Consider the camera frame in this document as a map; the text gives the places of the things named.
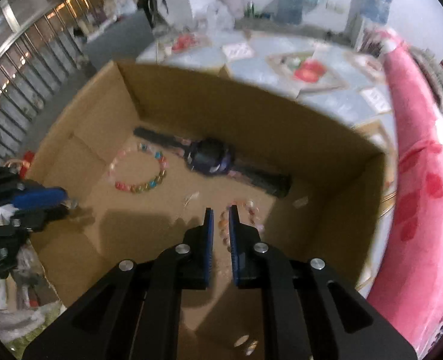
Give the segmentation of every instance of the wall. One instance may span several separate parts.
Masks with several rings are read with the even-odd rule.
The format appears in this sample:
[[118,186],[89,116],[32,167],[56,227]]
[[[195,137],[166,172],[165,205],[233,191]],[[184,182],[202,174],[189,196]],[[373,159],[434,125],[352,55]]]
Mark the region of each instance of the wall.
[[[328,0],[304,17],[307,24],[341,32],[345,29],[351,0]],[[393,0],[388,25],[409,43],[429,48],[443,59],[443,7],[438,0]]]

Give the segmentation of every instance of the bottle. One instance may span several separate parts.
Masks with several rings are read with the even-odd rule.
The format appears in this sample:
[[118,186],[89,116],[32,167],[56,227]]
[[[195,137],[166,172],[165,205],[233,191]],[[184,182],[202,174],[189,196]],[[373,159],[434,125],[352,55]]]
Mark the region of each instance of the bottle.
[[275,21],[280,24],[301,24],[303,0],[278,0]]
[[361,14],[375,23],[388,23],[390,5],[393,0],[365,0]]

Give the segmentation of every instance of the red object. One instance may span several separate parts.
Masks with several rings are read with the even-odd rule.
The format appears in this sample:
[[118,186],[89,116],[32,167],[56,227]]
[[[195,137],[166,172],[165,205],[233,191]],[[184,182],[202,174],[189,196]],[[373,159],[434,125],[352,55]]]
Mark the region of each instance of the red object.
[[309,69],[300,68],[295,71],[295,77],[305,83],[317,83],[320,79],[320,76]]
[[326,67],[316,59],[307,59],[300,66],[302,69],[308,69],[318,76],[322,77],[326,73]]
[[305,83],[317,83],[326,73],[326,67],[315,59],[307,59],[295,71],[295,77]]
[[[35,158],[35,153],[33,153],[32,151],[27,151],[25,153],[25,155],[23,156],[23,161],[27,161],[29,164],[31,164],[33,162],[33,159]],[[22,166],[20,169],[20,177],[22,179],[25,178],[26,172],[28,171],[29,166]]]
[[172,46],[172,51],[182,51],[196,44],[192,34],[180,35]]

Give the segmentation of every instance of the plastic bag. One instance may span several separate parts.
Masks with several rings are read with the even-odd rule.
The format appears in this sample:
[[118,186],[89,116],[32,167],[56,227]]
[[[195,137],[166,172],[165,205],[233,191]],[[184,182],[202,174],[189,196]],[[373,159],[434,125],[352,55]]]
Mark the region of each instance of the plastic bag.
[[235,27],[235,18],[229,12],[228,7],[221,1],[208,4],[196,16],[199,31],[231,31]]
[[113,16],[127,16],[137,11],[136,4],[133,0],[113,0],[112,6]]

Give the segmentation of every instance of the cardboard box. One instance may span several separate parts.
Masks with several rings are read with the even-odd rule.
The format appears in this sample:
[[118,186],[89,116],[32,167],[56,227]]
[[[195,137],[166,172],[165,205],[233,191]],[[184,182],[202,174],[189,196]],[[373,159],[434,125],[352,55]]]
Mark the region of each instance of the cardboard box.
[[[275,199],[223,176],[190,172],[165,151],[169,169],[159,187],[118,191],[106,180],[107,167],[121,148],[141,141],[133,137],[140,125],[221,139],[251,161],[291,174],[292,189]],[[323,258],[355,284],[376,228],[384,166],[385,155],[358,133],[289,99],[210,74],[110,62],[66,107],[27,174],[65,188],[81,212],[33,234],[32,243],[69,306],[120,260],[148,261],[180,242],[202,222],[205,207],[218,218],[234,200],[249,199],[266,242],[294,259]],[[141,182],[157,173],[157,163],[136,153],[117,172]],[[185,206],[193,193],[198,198]],[[294,204],[300,199],[306,204]],[[260,292],[234,287],[217,229],[213,253],[210,290],[182,295],[179,359],[235,359],[240,337],[263,339]],[[262,355],[261,347],[253,357]]]

